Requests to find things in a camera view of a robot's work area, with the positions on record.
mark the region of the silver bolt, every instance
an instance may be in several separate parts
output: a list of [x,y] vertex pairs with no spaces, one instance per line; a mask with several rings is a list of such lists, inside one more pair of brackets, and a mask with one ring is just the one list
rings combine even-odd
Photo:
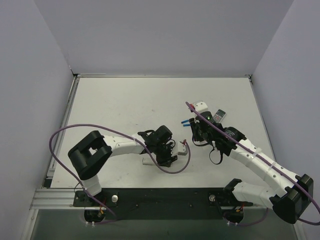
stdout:
[[113,203],[118,202],[118,196],[117,196],[117,195],[113,195],[113,196],[111,197],[111,201],[112,201]]
[[216,196],[213,195],[213,194],[211,194],[211,195],[209,196],[209,201],[210,201],[210,202],[214,202],[215,200],[216,200]]

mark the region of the purple cable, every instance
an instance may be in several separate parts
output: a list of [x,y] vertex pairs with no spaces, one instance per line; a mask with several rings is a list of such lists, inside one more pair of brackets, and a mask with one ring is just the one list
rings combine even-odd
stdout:
[[[204,120],[207,124],[209,124],[212,128],[214,128],[216,131],[218,131],[219,133],[221,133],[223,136],[225,136],[226,138],[230,139],[231,141],[233,141],[235,144],[239,145],[241,148],[243,148],[244,150],[246,150],[247,152],[254,154],[253,151],[251,151],[249,148],[245,147],[244,145],[242,145],[241,143],[239,143],[237,140],[235,140],[234,138],[232,138],[231,136],[229,136],[228,134],[226,134],[225,132],[221,131],[219,128],[217,128],[215,125],[213,125],[211,122],[209,122],[205,117],[203,117],[200,113],[198,113],[191,105],[190,103],[188,103],[187,101],[185,102],[185,104],[188,106],[188,108],[194,112],[199,118],[201,118],[202,120]],[[301,190],[313,203],[313,205],[315,206],[315,208],[318,210],[319,214],[320,214],[320,206],[317,204],[317,202],[314,200],[314,198],[302,187],[300,186],[298,183],[296,183],[293,179],[291,179],[291,177],[289,177],[287,174],[285,174],[284,172],[282,172],[280,169],[276,168],[274,165],[272,165],[271,163],[269,163],[264,157],[260,156],[259,154],[256,155],[256,157],[258,157],[259,159],[261,159],[265,164],[267,164],[268,166],[271,166],[277,173],[281,174],[282,176],[284,176],[286,179],[288,179],[290,182],[292,182],[299,190]],[[314,226],[319,226],[320,225],[320,221],[319,222],[312,222],[312,221],[308,221],[308,220],[304,220],[299,218],[299,221],[306,223],[306,224],[310,224],[310,225],[314,225]]]
[[[110,128],[107,128],[107,127],[104,127],[104,126],[100,126],[100,125],[96,125],[96,124],[90,124],[90,123],[80,123],[80,124],[73,124],[73,125],[69,125],[69,126],[64,126],[60,129],[58,129],[57,131],[55,131],[51,137],[50,137],[50,140],[49,140],[49,150],[50,150],[50,153],[52,154],[53,158],[68,172],[70,173],[80,184],[80,186],[83,188],[83,191],[90,197],[92,198],[95,202],[97,202],[98,204],[100,204],[101,206],[103,206],[105,209],[107,209],[113,216],[117,217],[116,214],[109,208],[107,207],[105,204],[103,204],[101,201],[99,201],[98,199],[96,199],[94,196],[92,196],[83,186],[82,186],[82,182],[81,180],[77,177],[77,175],[75,175],[66,165],[64,165],[60,160],[59,158],[55,155],[54,151],[53,151],[53,148],[52,148],[52,141],[55,137],[55,135],[57,135],[59,132],[63,131],[63,130],[66,130],[66,129],[71,129],[71,128],[75,128],[75,127],[93,127],[93,128],[98,128],[98,129],[103,129],[103,130],[106,130],[108,132],[112,132],[114,134],[118,134],[120,136],[123,136],[125,138],[128,138],[128,139],[131,139],[131,140],[134,140],[136,141],[137,143],[139,143],[144,149],[145,151],[150,155],[152,161],[154,162],[154,164],[163,172],[167,173],[167,174],[178,174],[178,173],[181,173],[183,170],[185,170],[187,168],[187,166],[189,165],[189,162],[190,162],[190,159],[191,159],[191,152],[190,152],[190,147],[187,143],[187,141],[185,140],[183,142],[183,144],[186,146],[187,150],[188,150],[188,160],[185,164],[185,166],[180,169],[179,171],[167,171],[165,169],[163,169],[162,167],[160,167],[157,163],[157,161],[154,159],[154,157],[152,156],[151,152],[149,151],[149,149],[141,142],[139,141],[138,139],[135,139],[134,137],[132,136],[129,136],[129,135],[126,135],[124,133],[121,133],[121,132],[118,132],[118,131],[115,131],[115,130],[112,130]],[[97,222],[96,224],[106,224],[106,223],[112,223],[112,222],[115,222],[116,220],[105,220],[105,221],[101,221],[101,222]]]
[[228,223],[230,223],[230,224],[232,224],[232,225],[235,225],[235,226],[237,226],[237,227],[250,227],[250,226],[259,224],[259,223],[261,223],[262,221],[264,221],[264,220],[266,219],[266,217],[268,216],[269,208],[267,208],[267,209],[265,210],[262,218],[260,218],[260,219],[257,220],[257,221],[254,221],[254,222],[250,222],[250,223],[237,223],[237,224],[235,224],[234,222],[229,221],[228,219],[225,218],[226,213],[227,213],[227,212],[225,212],[225,213],[223,214],[223,219],[226,220],[226,221],[228,221]]

